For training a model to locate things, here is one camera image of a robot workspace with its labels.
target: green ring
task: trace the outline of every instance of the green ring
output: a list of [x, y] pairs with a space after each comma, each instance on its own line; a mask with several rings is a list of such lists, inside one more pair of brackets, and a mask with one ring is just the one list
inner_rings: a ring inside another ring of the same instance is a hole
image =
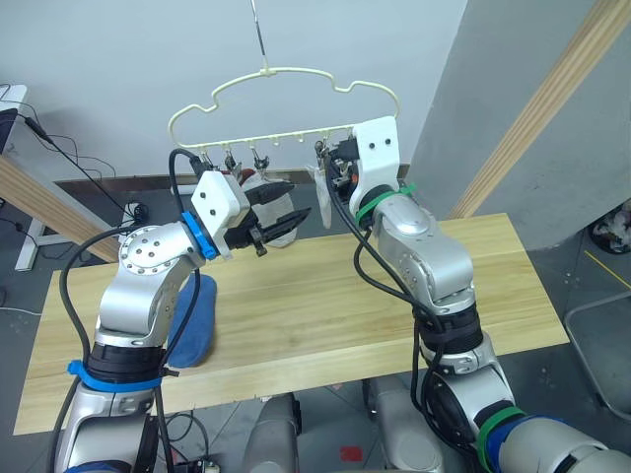
[[488, 440], [489, 435], [499, 424], [504, 422], [505, 420], [516, 416], [518, 414], [525, 415], [526, 413], [515, 406], [507, 407], [502, 409], [499, 412], [496, 412], [491, 417], [489, 417], [482, 427], [480, 428], [480, 434], [477, 438], [477, 459], [480, 462], [480, 465], [484, 467], [486, 471], [489, 473], [493, 473], [488, 464], [487, 452], [486, 452], [486, 441]]
[[373, 200], [371, 200], [368, 204], [366, 204], [364, 207], [359, 209], [357, 214], [355, 214], [355, 223], [357, 225], [359, 225], [360, 221], [362, 220], [362, 218], [366, 214], [368, 214], [371, 210], [373, 210], [375, 207], [377, 207], [379, 205], [379, 203], [382, 202], [384, 199], [389, 198], [390, 195], [394, 195], [394, 194], [411, 194], [415, 190], [416, 190], [416, 185], [410, 184], [410, 185], [408, 185], [406, 187], [401, 187], [399, 190], [396, 190], [396, 191], [389, 190], [388, 192], [384, 192], [383, 194], [378, 195]]

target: wooden post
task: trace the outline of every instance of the wooden post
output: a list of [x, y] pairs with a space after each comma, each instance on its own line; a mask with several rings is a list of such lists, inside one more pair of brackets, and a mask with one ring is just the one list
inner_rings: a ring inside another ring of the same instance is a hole
[[475, 213], [574, 94], [630, 20], [631, 0], [598, 0], [594, 3], [539, 89], [452, 209], [451, 218], [470, 217]]
[[[109, 229], [108, 224], [61, 189], [48, 188], [2, 155], [0, 195], [24, 213], [76, 243], [82, 243]], [[108, 238], [94, 244], [90, 252], [106, 262], [113, 262], [118, 259], [118, 243], [114, 238]]]

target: blue towel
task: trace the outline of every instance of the blue towel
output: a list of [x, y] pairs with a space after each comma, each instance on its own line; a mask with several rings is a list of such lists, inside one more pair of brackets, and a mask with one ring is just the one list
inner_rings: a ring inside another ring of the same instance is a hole
[[[174, 323], [169, 333], [169, 343], [174, 338], [181, 325], [190, 304], [195, 288], [195, 277], [188, 278], [184, 288], [179, 292], [175, 304]], [[174, 351], [169, 356], [169, 365], [173, 368], [189, 368], [204, 361], [212, 345], [215, 329], [215, 300], [217, 299], [217, 283], [210, 276], [201, 275], [199, 296], [188, 320], [184, 332], [181, 334]]]

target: gray wall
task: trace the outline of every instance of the gray wall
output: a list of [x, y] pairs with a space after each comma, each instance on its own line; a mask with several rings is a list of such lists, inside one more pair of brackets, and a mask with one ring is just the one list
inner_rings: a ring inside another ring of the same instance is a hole
[[[592, 0], [468, 3], [407, 180], [444, 218], [536, 91]], [[526, 247], [555, 244], [631, 197], [631, 29], [484, 202]]]
[[[343, 86], [363, 79], [398, 93], [399, 143], [409, 163], [465, 4], [258, 0], [257, 9], [270, 65], [324, 69]], [[29, 86], [49, 133], [74, 136], [83, 153], [109, 160], [120, 175], [165, 174], [172, 114], [209, 104], [215, 87], [262, 65], [249, 0], [2, 1], [0, 18], [0, 83]], [[222, 105], [183, 118], [183, 137], [216, 141], [393, 112], [387, 96], [335, 94], [326, 79], [309, 76], [242, 84], [222, 95]], [[16, 148], [26, 166], [54, 179], [78, 176], [25, 133], [17, 130]], [[259, 154], [270, 154], [272, 168], [301, 169], [316, 163], [317, 139], [268, 143]], [[234, 154], [251, 164], [245, 146]], [[214, 158], [223, 161], [223, 153]]]

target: wooden table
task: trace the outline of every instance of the wooden table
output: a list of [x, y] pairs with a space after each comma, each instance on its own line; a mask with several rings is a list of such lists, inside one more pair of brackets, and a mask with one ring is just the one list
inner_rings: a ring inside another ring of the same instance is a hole
[[[498, 354], [566, 343], [559, 319], [506, 215], [441, 224], [473, 258], [482, 326]], [[203, 268], [217, 281], [216, 337], [201, 366], [163, 384], [168, 412], [409, 371], [409, 306], [364, 283], [350, 235], [302, 239], [257, 258]], [[369, 273], [377, 265], [365, 258]], [[75, 269], [70, 295], [92, 335], [115, 264]], [[79, 340], [59, 298], [55, 273], [43, 309], [14, 433], [52, 428], [68, 389]]]

